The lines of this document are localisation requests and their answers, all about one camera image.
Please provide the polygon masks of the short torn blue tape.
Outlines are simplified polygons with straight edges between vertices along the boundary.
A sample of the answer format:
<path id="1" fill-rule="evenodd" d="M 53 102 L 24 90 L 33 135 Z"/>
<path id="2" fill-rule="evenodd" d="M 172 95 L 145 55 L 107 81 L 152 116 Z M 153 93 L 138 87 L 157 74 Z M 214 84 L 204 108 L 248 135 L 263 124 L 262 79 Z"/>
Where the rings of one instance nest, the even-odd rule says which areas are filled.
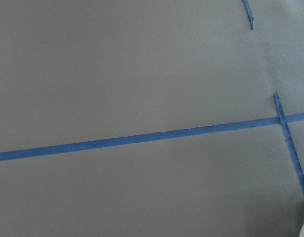
<path id="1" fill-rule="evenodd" d="M 242 2 L 243 2 L 243 5 L 244 5 L 244 8 L 246 10 L 248 20 L 250 22 L 250 29 L 253 30 L 255 28 L 255 18 L 252 14 L 249 2 L 248 2 L 248 0 L 242 0 Z"/>

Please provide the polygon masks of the blue tape strip lengthwise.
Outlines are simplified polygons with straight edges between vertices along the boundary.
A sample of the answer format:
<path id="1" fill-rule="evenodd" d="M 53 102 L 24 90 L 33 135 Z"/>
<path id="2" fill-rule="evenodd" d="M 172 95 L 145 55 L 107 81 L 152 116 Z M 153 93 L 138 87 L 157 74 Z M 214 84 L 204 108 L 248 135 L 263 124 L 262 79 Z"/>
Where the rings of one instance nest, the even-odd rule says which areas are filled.
<path id="1" fill-rule="evenodd" d="M 274 97 L 280 125 L 282 128 L 282 132 L 283 132 L 283 135 L 284 135 L 287 147 L 288 147 L 288 151 L 289 151 L 289 154 L 290 154 L 290 157 L 291 157 L 291 160 L 292 160 L 292 163 L 293 163 L 293 166 L 294 166 L 294 169 L 295 169 L 295 172 L 296 172 L 296 175 L 297 175 L 297 178 L 298 178 L 298 181 L 299 181 L 299 184 L 301 186 L 301 190 L 302 190 L 302 193 L 304 196 L 304 172 L 301 167 L 298 153 L 297 153 L 297 150 L 296 150 L 296 147 L 295 147 L 292 135 L 291 135 L 291 131 L 288 126 L 287 117 L 284 113 L 279 94 L 277 92 L 275 92 L 273 94 L 273 97 Z"/>

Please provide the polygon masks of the blue tape strip crosswise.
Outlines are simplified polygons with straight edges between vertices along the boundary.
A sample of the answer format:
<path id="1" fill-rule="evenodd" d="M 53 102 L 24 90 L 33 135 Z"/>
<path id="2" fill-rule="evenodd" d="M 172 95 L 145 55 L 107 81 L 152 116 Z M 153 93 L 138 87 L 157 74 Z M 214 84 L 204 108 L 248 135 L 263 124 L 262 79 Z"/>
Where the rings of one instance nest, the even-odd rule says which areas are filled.
<path id="1" fill-rule="evenodd" d="M 136 143 L 144 143 L 158 140 L 167 140 L 188 136 L 205 135 L 219 132 L 227 132 L 241 129 L 250 129 L 255 127 L 270 126 L 280 124 L 280 118 L 262 118 L 240 122 L 224 123 L 210 126 L 195 127 L 190 129 L 178 129 L 166 132 L 155 132 L 125 137 L 115 137 L 93 141 L 85 141 L 71 144 L 54 145 L 47 147 L 38 147 L 31 149 L 0 152 L 0 161 L 15 160 L 22 158 L 34 158 L 62 153 L 71 153 L 100 149 L 114 146 L 122 146 Z"/>

